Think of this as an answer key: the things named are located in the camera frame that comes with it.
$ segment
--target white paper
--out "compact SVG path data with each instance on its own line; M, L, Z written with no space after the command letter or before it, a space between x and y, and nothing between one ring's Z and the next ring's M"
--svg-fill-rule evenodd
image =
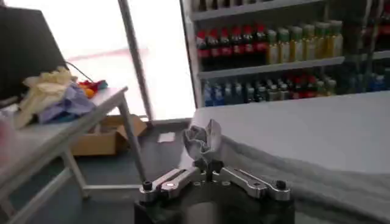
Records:
M158 143L173 142L173 141L175 141L175 135L176 134L174 132L160 134L160 136L158 137Z

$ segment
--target black monitor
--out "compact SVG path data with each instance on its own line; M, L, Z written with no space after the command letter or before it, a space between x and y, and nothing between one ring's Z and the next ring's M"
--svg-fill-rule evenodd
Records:
M0 100L27 91L26 77L65 61L41 11L0 7Z

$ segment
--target yellow bottle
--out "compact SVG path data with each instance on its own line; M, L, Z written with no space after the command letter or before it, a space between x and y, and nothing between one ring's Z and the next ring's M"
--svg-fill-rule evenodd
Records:
M332 51L332 30L330 23L324 23L325 29L325 47L324 47L324 58L330 58L333 55Z
M303 27L303 59L316 59L316 39L314 35L315 27L307 24Z
M331 57L341 57L344 38L342 37L342 21L333 20L330 22L333 35L331 36L330 52Z
M303 61L303 41L302 41L302 28L291 28L291 41L290 41L290 59L294 61Z
M288 30L281 28L278 31L279 34L279 63L290 62L290 35Z
M316 58L322 59L326 56L326 39L324 23L316 23Z
M268 30L268 49L267 49L267 63L277 64L279 62L278 44L276 42L276 32Z

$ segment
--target purple cloth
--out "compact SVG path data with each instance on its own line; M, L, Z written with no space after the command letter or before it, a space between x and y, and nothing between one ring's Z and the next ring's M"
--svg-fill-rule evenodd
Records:
M71 83L61 101L47 107L41 113L38 113L38 122L41 124L48 123L61 114L71 114L80 117L95 108L84 91L75 83Z

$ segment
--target cardboard box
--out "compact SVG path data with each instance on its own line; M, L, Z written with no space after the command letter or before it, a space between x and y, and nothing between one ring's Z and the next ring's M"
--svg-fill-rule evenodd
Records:
M131 119L134 134L139 136L145 131L146 124L136 115L131 114ZM71 146L74 156L115 155L127 147L127 135L121 116L107 116Z

